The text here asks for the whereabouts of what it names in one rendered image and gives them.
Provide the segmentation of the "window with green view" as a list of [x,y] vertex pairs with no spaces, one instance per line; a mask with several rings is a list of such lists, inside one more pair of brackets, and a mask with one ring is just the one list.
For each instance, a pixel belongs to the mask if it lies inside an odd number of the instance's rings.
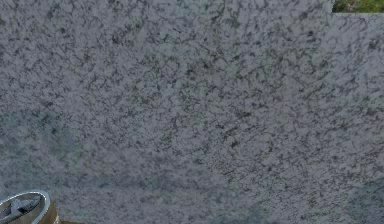
[[384,13],[384,0],[334,0],[333,13]]

